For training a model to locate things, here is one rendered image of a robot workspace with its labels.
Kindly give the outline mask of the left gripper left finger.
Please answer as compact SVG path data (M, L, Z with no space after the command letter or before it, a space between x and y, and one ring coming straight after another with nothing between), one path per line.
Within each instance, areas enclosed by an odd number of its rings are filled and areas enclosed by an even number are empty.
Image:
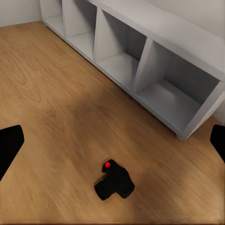
M0 130L0 180L24 144L24 135L21 125Z

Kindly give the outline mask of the digital camera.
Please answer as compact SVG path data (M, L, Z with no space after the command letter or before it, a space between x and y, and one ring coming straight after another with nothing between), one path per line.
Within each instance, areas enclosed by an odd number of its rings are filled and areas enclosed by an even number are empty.
M98 182L94 188L101 200L109 198L112 194L118 193L122 198L127 198L135 188L129 172L119 166L114 160L109 160L103 165L103 173L107 173L107 177Z

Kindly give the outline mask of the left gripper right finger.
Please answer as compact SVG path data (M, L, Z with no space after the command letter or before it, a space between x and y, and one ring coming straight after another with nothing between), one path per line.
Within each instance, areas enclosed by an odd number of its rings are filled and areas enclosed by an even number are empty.
M210 141L225 162L225 127L217 124L214 125Z

